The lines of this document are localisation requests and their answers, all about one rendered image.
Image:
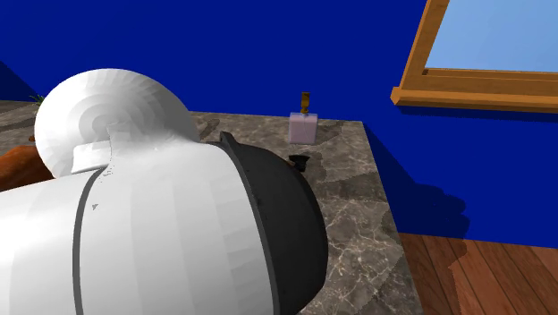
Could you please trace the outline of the small black object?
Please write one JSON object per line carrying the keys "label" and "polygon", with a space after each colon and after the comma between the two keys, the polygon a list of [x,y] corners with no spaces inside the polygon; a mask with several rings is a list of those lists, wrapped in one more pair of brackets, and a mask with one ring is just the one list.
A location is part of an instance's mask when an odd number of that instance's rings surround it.
{"label": "small black object", "polygon": [[299,172],[304,173],[307,168],[307,163],[309,161],[309,156],[305,155],[289,155],[289,163],[297,169]]}

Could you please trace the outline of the orange brown object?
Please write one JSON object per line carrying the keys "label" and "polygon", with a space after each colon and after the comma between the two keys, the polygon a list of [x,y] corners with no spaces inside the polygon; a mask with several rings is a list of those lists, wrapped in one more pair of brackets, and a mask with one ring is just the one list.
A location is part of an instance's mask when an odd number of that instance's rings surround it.
{"label": "orange brown object", "polygon": [[35,146],[17,146],[0,156],[0,192],[53,178]]}

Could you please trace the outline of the pale pink square bottle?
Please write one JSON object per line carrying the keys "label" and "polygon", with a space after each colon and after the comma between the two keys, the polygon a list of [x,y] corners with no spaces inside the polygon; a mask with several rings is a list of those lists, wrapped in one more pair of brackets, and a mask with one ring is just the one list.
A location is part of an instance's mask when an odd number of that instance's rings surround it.
{"label": "pale pink square bottle", "polygon": [[309,96],[309,92],[302,92],[300,111],[290,114],[288,141],[291,144],[312,145],[316,142],[318,117],[309,112]]}

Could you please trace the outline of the wooden framed window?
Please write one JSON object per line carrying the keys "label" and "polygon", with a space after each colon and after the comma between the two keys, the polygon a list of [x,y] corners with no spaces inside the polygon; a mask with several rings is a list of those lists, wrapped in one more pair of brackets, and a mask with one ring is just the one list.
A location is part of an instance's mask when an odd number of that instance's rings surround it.
{"label": "wooden framed window", "polygon": [[391,100],[558,114],[558,0],[427,0]]}

